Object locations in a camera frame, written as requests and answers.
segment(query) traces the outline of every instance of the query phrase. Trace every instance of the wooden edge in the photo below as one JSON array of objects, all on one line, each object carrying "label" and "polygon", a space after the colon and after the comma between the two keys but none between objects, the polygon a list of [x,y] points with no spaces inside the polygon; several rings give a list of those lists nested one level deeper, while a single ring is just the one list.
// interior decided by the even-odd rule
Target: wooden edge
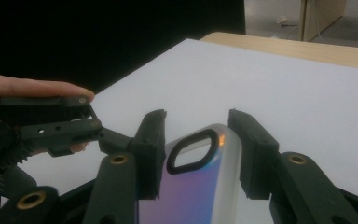
[{"label": "wooden edge", "polygon": [[358,48],[353,47],[227,33],[212,33],[201,41],[358,68]]}]

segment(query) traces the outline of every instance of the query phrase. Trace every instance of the phone case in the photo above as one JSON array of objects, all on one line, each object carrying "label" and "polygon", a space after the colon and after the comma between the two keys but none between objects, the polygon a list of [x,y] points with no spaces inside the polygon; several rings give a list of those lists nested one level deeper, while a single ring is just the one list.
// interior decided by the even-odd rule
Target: phone case
[{"label": "phone case", "polygon": [[214,124],[167,144],[165,151],[159,199],[139,202],[139,223],[234,223],[239,137]]}]

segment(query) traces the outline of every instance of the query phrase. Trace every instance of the floor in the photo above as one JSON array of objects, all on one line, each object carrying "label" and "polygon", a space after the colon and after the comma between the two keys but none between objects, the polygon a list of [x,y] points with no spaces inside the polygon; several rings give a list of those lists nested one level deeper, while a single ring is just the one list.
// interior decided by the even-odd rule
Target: floor
[{"label": "floor", "polygon": [[[245,0],[247,35],[297,40],[300,5],[298,0]],[[280,16],[288,26],[276,22]],[[358,47],[358,0],[347,0],[344,15],[311,42]]]}]

